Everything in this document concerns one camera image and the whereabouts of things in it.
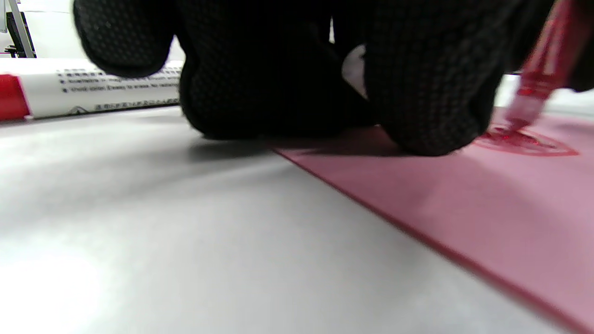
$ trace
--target marker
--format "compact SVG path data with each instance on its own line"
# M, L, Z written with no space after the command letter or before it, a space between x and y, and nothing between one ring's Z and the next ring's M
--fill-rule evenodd
M551 94L568 81L591 34L594 17L576 0L557 0L536 46L522 68L520 86L508 107L507 130L532 125Z
M0 121L179 103L183 61L146 78L107 75L86 59L0 59Z

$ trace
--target white table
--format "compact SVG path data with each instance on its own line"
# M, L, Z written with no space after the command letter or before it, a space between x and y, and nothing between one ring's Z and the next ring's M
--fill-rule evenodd
M0 128L0 333L563 331L169 108Z

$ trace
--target red ink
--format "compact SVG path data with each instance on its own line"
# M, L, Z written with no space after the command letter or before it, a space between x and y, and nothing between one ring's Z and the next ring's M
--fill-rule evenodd
M592 13L583 10L576 0L556 1L522 68L520 87L505 117L510 130L532 124L552 92L567 84L593 27Z
M509 131L495 125L477 138L475 145L485 149L528 156L576 156L579 153L552 138L528 130Z

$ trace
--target pink paper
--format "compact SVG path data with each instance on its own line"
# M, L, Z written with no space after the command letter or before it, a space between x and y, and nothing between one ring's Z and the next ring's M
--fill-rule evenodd
M547 148L479 140L446 157L397 157L378 127L274 146L455 261L594 333L594 124L543 118L528 130Z

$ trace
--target gloved hand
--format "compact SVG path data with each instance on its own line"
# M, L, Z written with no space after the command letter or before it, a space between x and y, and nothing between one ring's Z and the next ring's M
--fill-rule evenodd
M487 128L514 23L540 0L75 0L84 50L143 77L173 36L190 124L213 139L335 136L380 124L403 150L445 155ZM330 19L336 44L328 43ZM369 100L341 78L366 44Z

